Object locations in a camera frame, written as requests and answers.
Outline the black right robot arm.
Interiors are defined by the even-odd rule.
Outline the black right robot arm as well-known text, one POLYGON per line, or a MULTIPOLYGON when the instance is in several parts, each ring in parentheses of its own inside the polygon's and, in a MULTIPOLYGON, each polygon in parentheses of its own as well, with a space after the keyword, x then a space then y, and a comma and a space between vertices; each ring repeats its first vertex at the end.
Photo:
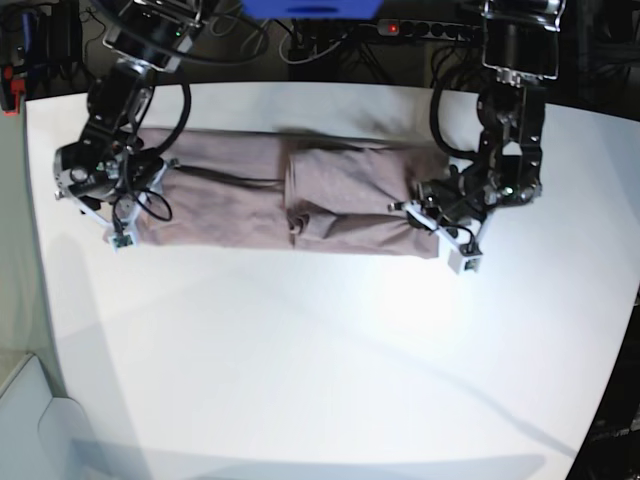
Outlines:
POLYGON ((181 62, 242 65, 266 51, 269 36, 264 25, 241 13, 219 12, 204 1, 130 1, 120 11, 102 1, 94 6, 112 23, 103 43, 118 59, 91 87, 87 122, 76 142, 57 150, 53 176, 57 198, 71 200, 104 228, 115 249, 121 249, 136 244, 140 214, 160 222, 173 218, 172 211, 157 213, 153 208, 169 205, 161 194, 161 180, 175 164, 163 155, 184 131, 191 112, 191 88, 181 62), (191 54, 201 32, 220 18, 235 19, 252 29, 260 38, 256 50, 236 60, 191 54), (168 137, 146 148, 139 132, 159 73, 178 77, 183 107, 168 137))

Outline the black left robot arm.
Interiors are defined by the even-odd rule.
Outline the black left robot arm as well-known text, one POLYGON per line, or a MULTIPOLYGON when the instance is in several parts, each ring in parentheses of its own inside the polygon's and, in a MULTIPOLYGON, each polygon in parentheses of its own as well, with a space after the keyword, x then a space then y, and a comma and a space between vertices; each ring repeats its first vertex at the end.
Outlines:
POLYGON ((437 235, 465 260, 480 257, 484 228, 499 209, 522 207, 542 193, 540 179, 548 81, 559 74, 563 1, 486 1, 478 72, 491 74, 476 101, 478 146, 449 144, 440 128, 446 86, 459 65, 436 82, 429 127, 446 165, 419 180, 411 199, 394 204, 412 226, 437 235))

